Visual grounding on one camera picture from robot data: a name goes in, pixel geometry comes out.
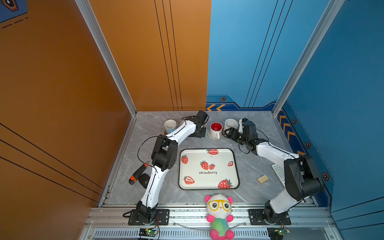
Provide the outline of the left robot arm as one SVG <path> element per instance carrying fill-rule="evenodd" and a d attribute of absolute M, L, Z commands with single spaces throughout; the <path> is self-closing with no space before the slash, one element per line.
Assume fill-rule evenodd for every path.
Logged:
<path fill-rule="evenodd" d="M 184 117 L 184 123 L 173 132 L 165 136 L 156 136 L 151 155 L 150 167 L 152 172 L 149 183 L 143 197 L 131 214 L 132 217 L 145 225 L 158 222 L 156 208 L 159 203 L 160 191 L 167 173 L 176 163 L 178 147 L 188 137 L 205 137 L 206 128 L 204 125 L 208 119 L 209 116 L 206 112 L 198 111 L 194 116 Z"/>

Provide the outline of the red interior mug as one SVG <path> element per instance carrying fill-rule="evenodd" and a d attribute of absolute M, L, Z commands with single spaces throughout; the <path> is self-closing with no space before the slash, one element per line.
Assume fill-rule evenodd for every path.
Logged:
<path fill-rule="evenodd" d="M 223 125 L 219 122 L 211 123 L 209 137 L 213 140 L 219 140 L 222 136 Z"/>

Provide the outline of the small wooden block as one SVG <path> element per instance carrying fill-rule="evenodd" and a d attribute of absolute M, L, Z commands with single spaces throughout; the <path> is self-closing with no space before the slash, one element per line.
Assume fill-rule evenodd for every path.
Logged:
<path fill-rule="evenodd" d="M 265 182 L 268 181 L 268 180 L 269 180 L 269 178 L 268 178 L 266 175 L 263 175 L 263 176 L 261 176 L 261 177 L 258 178 L 258 182 L 259 182 L 260 184 L 263 184 L 263 183 L 265 183 Z"/>

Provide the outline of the plush panda toy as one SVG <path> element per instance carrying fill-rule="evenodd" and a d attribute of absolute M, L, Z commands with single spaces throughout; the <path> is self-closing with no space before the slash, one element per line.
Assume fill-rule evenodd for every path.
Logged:
<path fill-rule="evenodd" d="M 207 221 L 211 223 L 210 237 L 212 240 L 232 240 L 235 233 L 230 229 L 229 223 L 234 220 L 232 215 L 231 197 L 222 194 L 206 196 Z"/>

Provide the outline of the blue mug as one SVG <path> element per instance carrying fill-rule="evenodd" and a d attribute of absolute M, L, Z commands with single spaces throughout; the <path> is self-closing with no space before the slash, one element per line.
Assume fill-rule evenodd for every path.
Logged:
<path fill-rule="evenodd" d="M 175 120 L 170 119 L 165 121 L 164 127 L 166 129 L 166 133 L 171 134 L 178 128 L 178 124 Z"/>

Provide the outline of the left green circuit board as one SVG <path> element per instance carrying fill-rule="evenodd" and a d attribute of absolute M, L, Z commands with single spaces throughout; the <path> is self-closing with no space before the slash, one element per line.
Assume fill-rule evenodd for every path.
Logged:
<path fill-rule="evenodd" d="M 139 230 L 138 238 L 140 240 L 155 240 L 159 238 L 159 231 L 155 229 L 143 229 Z"/>

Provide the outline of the right circuit board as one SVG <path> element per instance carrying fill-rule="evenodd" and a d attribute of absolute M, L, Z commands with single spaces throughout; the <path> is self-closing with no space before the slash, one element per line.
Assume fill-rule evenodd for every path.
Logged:
<path fill-rule="evenodd" d="M 271 240 L 283 240 L 284 236 L 290 233 L 290 231 L 287 229 L 267 228 L 267 230 L 268 230 L 268 236 Z"/>

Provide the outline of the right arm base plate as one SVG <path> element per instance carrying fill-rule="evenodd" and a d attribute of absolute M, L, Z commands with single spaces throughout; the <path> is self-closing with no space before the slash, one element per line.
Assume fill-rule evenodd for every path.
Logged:
<path fill-rule="evenodd" d="M 249 209 L 248 210 L 250 223 L 253 226 L 256 225 L 285 225 L 292 224 L 291 218 L 288 212 L 282 214 L 276 214 L 269 209 Z"/>

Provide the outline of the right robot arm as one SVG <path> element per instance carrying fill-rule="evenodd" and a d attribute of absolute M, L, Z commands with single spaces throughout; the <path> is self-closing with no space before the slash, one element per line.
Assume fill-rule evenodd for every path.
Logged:
<path fill-rule="evenodd" d="M 284 190 L 265 203 L 263 219 L 266 223 L 281 223 L 291 208 L 324 191 L 324 182 L 310 155 L 294 154 L 272 145 L 267 139 L 259 138 L 252 121 L 242 119 L 239 129 L 226 129 L 223 135 L 284 170 Z"/>

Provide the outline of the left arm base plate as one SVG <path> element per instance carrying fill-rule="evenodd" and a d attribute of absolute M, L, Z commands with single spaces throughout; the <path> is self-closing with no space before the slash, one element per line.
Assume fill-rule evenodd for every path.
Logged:
<path fill-rule="evenodd" d="M 150 212 L 148 215 L 140 213 L 139 210 L 131 212 L 128 225 L 129 226 L 167 226 L 169 224 L 170 210 L 169 209 L 156 209 L 155 212 Z"/>

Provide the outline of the white strawberry serving tray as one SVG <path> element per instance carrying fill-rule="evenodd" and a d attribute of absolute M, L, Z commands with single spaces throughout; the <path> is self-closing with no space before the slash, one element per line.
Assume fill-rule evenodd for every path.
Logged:
<path fill-rule="evenodd" d="M 179 186 L 183 190 L 227 190 L 240 185 L 231 149 L 185 149 L 180 153 Z"/>

